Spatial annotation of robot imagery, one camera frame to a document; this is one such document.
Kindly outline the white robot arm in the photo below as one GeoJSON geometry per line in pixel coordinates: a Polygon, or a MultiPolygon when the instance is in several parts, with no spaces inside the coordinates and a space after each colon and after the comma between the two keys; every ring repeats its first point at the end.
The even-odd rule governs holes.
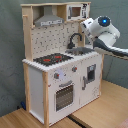
{"type": "Polygon", "coordinates": [[[80,25],[96,52],[128,60],[128,49],[114,47],[120,32],[112,25],[109,17],[99,16],[95,20],[89,18],[80,25]]]}

